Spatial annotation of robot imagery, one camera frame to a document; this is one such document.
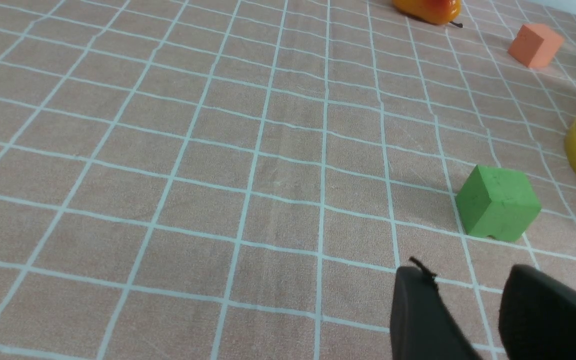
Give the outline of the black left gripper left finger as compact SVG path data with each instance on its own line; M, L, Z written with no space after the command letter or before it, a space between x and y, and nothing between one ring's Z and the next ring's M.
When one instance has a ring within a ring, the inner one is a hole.
M394 360L480 360L442 300L437 274L415 257L395 273L390 315Z

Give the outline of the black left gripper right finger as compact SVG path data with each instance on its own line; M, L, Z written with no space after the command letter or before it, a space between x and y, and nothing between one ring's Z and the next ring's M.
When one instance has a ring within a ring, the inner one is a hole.
M576 360L576 290L515 264L503 287L498 332L510 360Z

